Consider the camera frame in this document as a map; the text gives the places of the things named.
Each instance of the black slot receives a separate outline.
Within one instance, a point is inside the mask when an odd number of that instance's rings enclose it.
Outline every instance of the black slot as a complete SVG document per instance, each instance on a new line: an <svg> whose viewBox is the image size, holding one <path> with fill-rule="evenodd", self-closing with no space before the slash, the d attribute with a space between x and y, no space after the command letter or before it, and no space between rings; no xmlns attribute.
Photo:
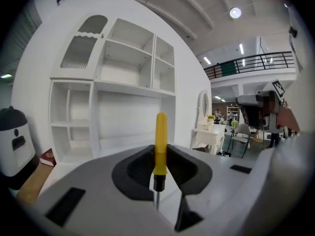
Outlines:
<svg viewBox="0 0 315 236"><path fill-rule="evenodd" d="M63 226L82 199L85 192L85 190L72 187L51 208L51 210L46 214L46 217L57 225Z"/></svg>
<svg viewBox="0 0 315 236"><path fill-rule="evenodd" d="M16 149L18 149L20 146L23 146L25 144L25 138L24 136L19 136L17 138L14 138L12 140L12 148L13 151L15 151Z"/></svg>
<svg viewBox="0 0 315 236"><path fill-rule="evenodd" d="M235 170L235 171L239 171L239 172L243 172L245 174L249 174L252 170L251 168L247 168L247 167L236 165L236 164L231 166L230 169Z"/></svg>

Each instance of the chair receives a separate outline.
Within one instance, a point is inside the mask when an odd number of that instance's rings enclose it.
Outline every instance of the chair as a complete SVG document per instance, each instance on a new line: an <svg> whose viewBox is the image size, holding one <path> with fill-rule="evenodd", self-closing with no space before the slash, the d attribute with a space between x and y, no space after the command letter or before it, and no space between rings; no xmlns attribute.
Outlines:
<svg viewBox="0 0 315 236"><path fill-rule="evenodd" d="M248 137L238 137L238 136L234 136L234 134L244 134L244 135L247 135ZM242 144L246 144L244 153L243 153L243 155L241 157L241 158L243 158L244 154L246 153L247 147L248 147L248 142L250 140L250 135L251 135L251 131L250 131L250 128L248 127L247 124L240 124L237 128L233 129L232 130L232 136L231 136L231 139L230 139L230 143L228 144L228 148L227 148L227 153L228 153L228 149L230 148L231 141L233 140L233 142L232 142L232 149L233 149L234 141L237 141L237 142L240 142Z"/></svg>

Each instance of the balcony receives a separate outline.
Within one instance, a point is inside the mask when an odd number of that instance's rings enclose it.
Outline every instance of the balcony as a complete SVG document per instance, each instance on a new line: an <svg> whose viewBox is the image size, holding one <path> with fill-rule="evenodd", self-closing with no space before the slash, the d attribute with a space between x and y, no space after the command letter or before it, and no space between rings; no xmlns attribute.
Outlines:
<svg viewBox="0 0 315 236"><path fill-rule="evenodd" d="M236 75L232 76L233 78L240 78L264 73L292 73L295 72L295 64L292 52L277 52L230 60L207 67L204 71L209 80L231 75Z"/></svg>

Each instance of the arched cabinet door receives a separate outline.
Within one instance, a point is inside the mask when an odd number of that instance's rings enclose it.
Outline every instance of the arched cabinet door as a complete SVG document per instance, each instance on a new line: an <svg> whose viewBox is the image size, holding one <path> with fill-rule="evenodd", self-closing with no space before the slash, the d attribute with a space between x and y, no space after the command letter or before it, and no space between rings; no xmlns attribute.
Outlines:
<svg viewBox="0 0 315 236"><path fill-rule="evenodd" d="M91 54L107 21L104 16L93 15L82 25L79 22L60 49L51 79L94 79L96 66L91 62Z"/></svg>

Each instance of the white column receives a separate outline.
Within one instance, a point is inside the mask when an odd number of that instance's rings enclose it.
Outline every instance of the white column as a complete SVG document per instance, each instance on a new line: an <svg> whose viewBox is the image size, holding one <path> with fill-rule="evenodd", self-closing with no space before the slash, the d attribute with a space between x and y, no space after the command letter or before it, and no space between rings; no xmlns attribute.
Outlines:
<svg viewBox="0 0 315 236"><path fill-rule="evenodd" d="M238 96L243 95L244 94L243 84L238 84L237 86L238 86ZM239 124L242 124L242 123L244 123L244 118L243 118L243 115L242 115L241 110L240 110Z"/></svg>

